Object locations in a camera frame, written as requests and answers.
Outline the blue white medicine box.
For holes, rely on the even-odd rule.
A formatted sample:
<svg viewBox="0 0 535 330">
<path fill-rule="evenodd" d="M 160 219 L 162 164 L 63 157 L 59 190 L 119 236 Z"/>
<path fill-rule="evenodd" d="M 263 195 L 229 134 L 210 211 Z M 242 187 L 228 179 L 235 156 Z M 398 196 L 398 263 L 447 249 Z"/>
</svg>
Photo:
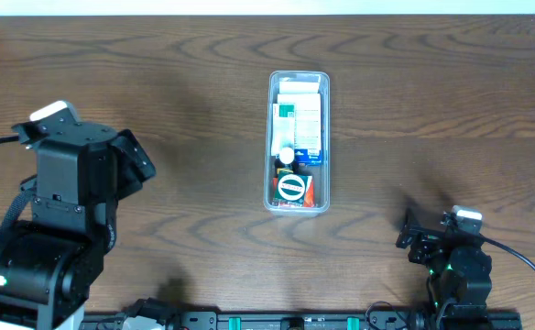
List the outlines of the blue white medicine box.
<svg viewBox="0 0 535 330">
<path fill-rule="evenodd" d="M 322 100 L 319 93 L 280 93 L 277 96 L 279 116 L 289 117 L 287 106 L 293 106 L 293 149 L 298 163 L 322 164 Z"/>
</svg>

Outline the dark syrup bottle white cap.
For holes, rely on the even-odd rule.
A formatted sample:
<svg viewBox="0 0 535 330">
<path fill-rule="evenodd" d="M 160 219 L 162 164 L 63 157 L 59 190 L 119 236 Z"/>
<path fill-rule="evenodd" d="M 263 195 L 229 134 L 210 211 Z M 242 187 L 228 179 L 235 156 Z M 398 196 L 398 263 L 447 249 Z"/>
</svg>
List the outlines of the dark syrup bottle white cap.
<svg viewBox="0 0 535 330">
<path fill-rule="evenodd" d="M 274 162 L 275 177 L 278 177 L 281 173 L 291 174 L 297 173 L 298 163 L 295 160 L 295 151 L 292 147 L 284 147 L 279 151 Z"/>
</svg>

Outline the small green white box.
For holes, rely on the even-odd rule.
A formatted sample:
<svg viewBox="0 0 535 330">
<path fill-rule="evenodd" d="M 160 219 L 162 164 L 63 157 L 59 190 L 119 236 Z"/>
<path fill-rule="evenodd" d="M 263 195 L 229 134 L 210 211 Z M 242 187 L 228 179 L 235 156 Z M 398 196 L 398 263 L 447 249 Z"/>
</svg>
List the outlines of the small green white box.
<svg viewBox="0 0 535 330">
<path fill-rule="evenodd" d="M 295 105 L 272 105 L 271 155 L 277 156 L 283 148 L 294 149 L 295 145 Z"/>
</svg>

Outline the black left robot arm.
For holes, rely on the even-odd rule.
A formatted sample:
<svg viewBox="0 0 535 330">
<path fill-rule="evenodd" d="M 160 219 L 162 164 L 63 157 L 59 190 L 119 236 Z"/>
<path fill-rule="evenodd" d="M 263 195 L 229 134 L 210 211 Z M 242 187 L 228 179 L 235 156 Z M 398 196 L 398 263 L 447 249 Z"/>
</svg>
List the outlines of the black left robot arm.
<svg viewBox="0 0 535 330">
<path fill-rule="evenodd" d="M 0 324 L 56 329 L 104 269 L 119 202 L 156 169 L 128 129 L 58 116 L 13 130 L 35 151 L 37 171 L 0 225 Z"/>
</svg>

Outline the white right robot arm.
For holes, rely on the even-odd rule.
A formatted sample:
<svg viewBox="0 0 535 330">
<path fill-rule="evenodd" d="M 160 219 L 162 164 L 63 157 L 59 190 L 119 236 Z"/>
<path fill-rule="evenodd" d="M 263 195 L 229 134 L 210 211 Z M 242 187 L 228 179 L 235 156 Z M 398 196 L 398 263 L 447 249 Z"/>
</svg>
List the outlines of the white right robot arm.
<svg viewBox="0 0 535 330">
<path fill-rule="evenodd" d="M 426 214 L 406 211 L 396 247 L 408 248 L 409 262 L 428 270 L 427 290 L 438 318 L 483 317 L 492 289 L 492 259 L 482 250 L 482 214 L 456 205 L 438 225 L 429 225 Z"/>
</svg>

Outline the clear plastic container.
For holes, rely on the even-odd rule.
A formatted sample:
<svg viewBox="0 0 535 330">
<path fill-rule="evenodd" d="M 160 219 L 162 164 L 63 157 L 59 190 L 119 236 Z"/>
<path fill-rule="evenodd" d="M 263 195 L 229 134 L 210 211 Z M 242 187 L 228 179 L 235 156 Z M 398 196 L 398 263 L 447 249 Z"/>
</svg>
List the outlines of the clear plastic container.
<svg viewBox="0 0 535 330">
<path fill-rule="evenodd" d="M 264 170 L 264 205 L 275 215 L 316 216 L 331 204 L 330 78 L 322 71 L 274 71 L 269 77 Z M 279 94 L 315 94 L 322 100 L 322 164 L 298 163 L 298 172 L 275 177 L 271 155 L 272 105 Z"/>
</svg>

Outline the black mounting rail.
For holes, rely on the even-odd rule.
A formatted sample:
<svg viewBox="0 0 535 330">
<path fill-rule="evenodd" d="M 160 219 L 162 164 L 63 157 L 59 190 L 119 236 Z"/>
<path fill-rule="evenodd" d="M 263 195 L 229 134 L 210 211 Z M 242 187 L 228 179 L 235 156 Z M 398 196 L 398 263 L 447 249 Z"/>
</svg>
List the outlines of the black mounting rail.
<svg viewBox="0 0 535 330">
<path fill-rule="evenodd" d="M 122 312 L 88 313 L 80 330 L 366 330 L 493 329 L 521 330 L 514 312 L 491 312 L 457 318 L 447 311 L 440 321 L 423 309 L 395 308 L 376 302 L 363 312 L 227 313 L 212 309 L 181 310 L 155 299 L 140 299 Z"/>
</svg>

